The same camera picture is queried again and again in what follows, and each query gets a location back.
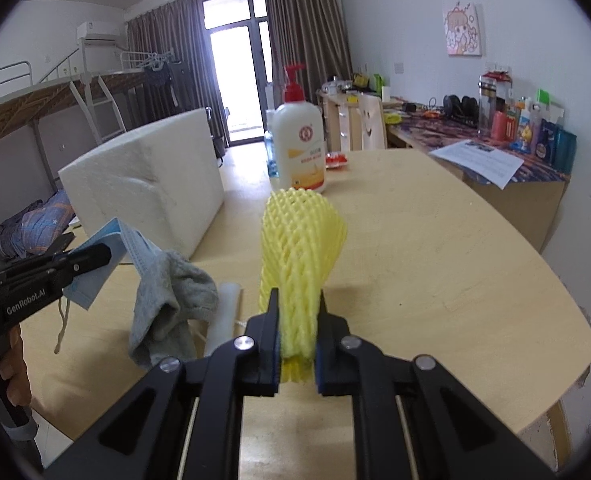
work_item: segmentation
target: white lotion bottle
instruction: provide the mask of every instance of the white lotion bottle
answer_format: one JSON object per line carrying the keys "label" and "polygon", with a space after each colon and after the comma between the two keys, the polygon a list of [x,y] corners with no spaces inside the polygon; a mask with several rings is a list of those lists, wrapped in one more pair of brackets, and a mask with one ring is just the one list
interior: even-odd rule
{"label": "white lotion bottle", "polygon": [[280,187],[312,189],[322,192],[326,186],[326,143],[322,115],[318,107],[304,100],[304,91],[296,80],[304,65],[285,67],[288,83],[285,103],[272,120]]}

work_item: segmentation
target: human hand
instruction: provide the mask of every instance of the human hand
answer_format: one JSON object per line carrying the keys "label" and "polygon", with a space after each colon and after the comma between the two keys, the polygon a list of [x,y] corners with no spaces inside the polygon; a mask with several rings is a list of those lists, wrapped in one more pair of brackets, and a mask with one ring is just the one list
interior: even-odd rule
{"label": "human hand", "polygon": [[24,348],[20,336],[20,326],[9,330],[11,349],[2,356],[0,361],[0,376],[9,380],[7,397],[14,406],[28,406],[31,402],[31,385],[27,376],[27,365],[24,362]]}

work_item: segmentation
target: anime poster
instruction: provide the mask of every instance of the anime poster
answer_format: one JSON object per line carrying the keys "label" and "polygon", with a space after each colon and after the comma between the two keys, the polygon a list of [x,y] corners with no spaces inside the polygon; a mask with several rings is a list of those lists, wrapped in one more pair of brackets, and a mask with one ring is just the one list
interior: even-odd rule
{"label": "anime poster", "polygon": [[449,56],[482,56],[480,50],[480,25],[474,4],[444,11],[445,35]]}

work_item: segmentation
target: paper sheet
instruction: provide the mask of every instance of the paper sheet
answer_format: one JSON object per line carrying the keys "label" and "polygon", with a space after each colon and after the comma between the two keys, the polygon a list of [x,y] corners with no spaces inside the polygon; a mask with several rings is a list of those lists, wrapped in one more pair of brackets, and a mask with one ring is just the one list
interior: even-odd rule
{"label": "paper sheet", "polygon": [[432,151],[429,155],[443,158],[469,170],[504,189],[524,161],[518,156],[497,150],[476,140],[461,140]]}

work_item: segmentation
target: yellow foam fruit net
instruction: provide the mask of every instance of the yellow foam fruit net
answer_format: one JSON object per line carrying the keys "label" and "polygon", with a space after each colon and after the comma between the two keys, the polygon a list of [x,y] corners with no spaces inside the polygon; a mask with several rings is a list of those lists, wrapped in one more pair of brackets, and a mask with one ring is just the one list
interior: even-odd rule
{"label": "yellow foam fruit net", "polygon": [[319,193],[272,193],[262,218],[260,311],[280,293],[281,382],[313,377],[320,291],[347,237],[347,226]]}

